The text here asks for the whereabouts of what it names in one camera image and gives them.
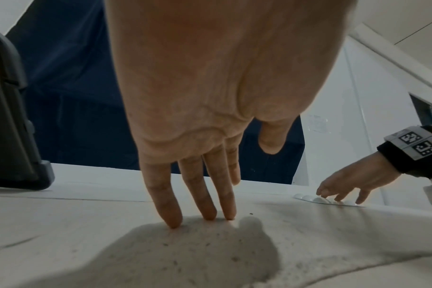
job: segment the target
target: dark blue curtain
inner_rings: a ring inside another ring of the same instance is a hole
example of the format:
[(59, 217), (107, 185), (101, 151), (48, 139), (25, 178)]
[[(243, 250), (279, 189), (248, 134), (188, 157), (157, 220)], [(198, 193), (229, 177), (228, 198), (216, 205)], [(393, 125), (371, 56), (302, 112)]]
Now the dark blue curtain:
[[(35, 0), (8, 38), (29, 86), (23, 92), (43, 159), (54, 163), (139, 169), (115, 80), (102, 0)], [(298, 118), (282, 151), (264, 154), (260, 123), (240, 145), (243, 180), (292, 183), (304, 151)], [(179, 173), (178, 166), (172, 171)]]

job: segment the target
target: hand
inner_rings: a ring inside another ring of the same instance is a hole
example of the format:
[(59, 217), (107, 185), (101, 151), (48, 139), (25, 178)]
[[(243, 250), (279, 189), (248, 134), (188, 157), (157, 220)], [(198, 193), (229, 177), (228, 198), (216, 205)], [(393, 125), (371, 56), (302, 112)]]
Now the hand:
[(327, 78), (354, 0), (106, 0), (112, 53), (143, 178), (170, 227), (182, 221), (170, 164), (205, 219), (236, 214), (238, 145), (255, 117), (277, 153)]
[(327, 198), (337, 195), (342, 201), (352, 190), (359, 188), (356, 204), (362, 204), (372, 190), (392, 183), (401, 175), (379, 152), (371, 154), (325, 179), (317, 189), (317, 195)]

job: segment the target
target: wristband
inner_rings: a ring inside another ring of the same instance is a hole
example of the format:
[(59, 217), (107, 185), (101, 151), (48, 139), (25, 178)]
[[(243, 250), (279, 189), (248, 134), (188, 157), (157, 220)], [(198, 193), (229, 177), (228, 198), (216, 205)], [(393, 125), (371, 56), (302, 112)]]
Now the wristband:
[(377, 150), (398, 172), (432, 179), (432, 126), (412, 126), (384, 139)]

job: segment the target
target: table surface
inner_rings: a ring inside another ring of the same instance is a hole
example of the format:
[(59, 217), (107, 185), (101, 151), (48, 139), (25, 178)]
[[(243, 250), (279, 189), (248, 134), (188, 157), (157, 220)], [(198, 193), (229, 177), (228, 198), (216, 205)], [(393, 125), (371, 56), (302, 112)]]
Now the table surface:
[(185, 219), (170, 230), (138, 171), (53, 167), (46, 191), (0, 189), (0, 287), (432, 288), (432, 211), (308, 203), (292, 196), (314, 187), (243, 181), (237, 218), (206, 222), (175, 175)]

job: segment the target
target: ceiling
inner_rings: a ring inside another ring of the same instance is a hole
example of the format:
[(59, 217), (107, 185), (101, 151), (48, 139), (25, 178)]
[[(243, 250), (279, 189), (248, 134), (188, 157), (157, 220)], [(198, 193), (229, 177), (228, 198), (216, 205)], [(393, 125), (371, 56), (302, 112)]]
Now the ceiling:
[(432, 70), (432, 0), (384, 0), (364, 23)]

